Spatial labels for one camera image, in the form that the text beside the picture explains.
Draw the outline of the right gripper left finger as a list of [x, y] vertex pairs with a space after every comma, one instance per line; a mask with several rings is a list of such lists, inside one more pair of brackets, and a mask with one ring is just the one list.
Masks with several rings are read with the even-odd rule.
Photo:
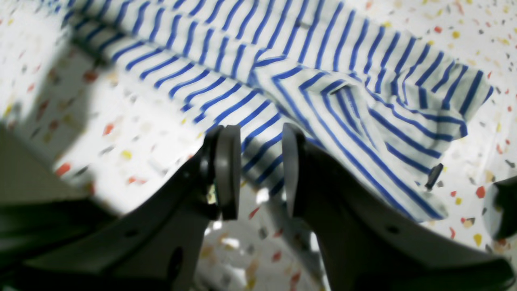
[[211, 221], [238, 217], [238, 125], [218, 125], [147, 201], [1, 206], [2, 291], [187, 291]]

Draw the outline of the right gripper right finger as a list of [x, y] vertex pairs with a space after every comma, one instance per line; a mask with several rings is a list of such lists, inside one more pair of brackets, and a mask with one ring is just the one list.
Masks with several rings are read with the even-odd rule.
[[315, 233], [333, 291], [506, 291], [508, 260], [414, 223], [292, 124], [282, 131], [288, 213]]

